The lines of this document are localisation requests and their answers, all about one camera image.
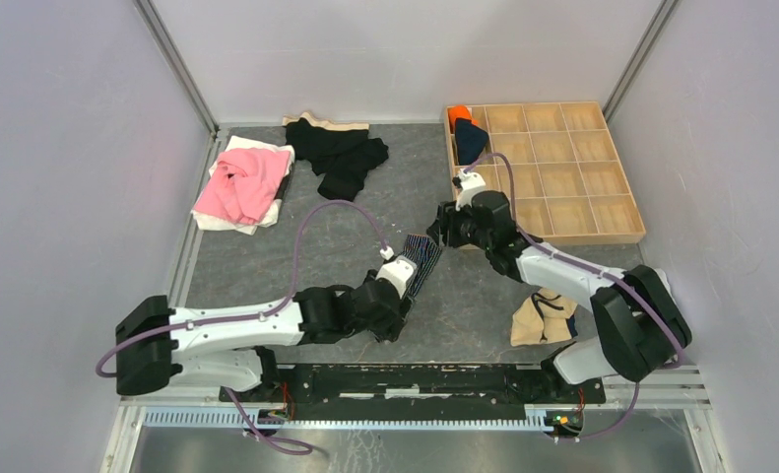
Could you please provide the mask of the navy striped boxer underwear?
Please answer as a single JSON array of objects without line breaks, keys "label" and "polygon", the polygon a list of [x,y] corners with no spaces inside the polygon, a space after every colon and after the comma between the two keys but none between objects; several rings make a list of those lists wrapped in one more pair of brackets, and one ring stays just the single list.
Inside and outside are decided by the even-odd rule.
[{"label": "navy striped boxer underwear", "polygon": [[403,254],[419,264],[419,272],[407,294],[400,298],[400,313],[390,328],[390,340],[395,341],[406,325],[407,315],[413,307],[425,280],[432,274],[442,248],[426,235],[406,235],[402,250]]}]

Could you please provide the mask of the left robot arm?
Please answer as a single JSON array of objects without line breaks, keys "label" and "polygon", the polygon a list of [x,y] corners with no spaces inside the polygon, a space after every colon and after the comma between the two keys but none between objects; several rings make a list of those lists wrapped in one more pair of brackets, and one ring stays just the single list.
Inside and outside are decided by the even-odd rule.
[{"label": "left robot arm", "polygon": [[361,332],[394,341],[406,321],[414,273],[381,269],[363,283],[311,287],[265,304],[202,309],[143,300],[115,328],[121,396],[169,386],[226,387],[269,401],[280,391],[272,346],[332,345]]}]

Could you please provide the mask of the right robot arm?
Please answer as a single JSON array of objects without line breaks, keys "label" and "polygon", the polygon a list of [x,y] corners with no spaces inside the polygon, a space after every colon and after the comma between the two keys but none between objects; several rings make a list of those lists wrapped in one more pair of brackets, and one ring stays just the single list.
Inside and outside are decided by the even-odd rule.
[{"label": "right robot arm", "polygon": [[540,387],[553,402],[568,400],[592,378],[616,374],[638,382],[685,359],[692,332],[660,271],[599,266],[560,251],[522,231],[499,191],[483,191],[468,205],[440,203],[427,233],[445,246],[474,246],[496,273],[550,290],[592,313],[596,336],[545,361],[551,369],[542,372]]}]

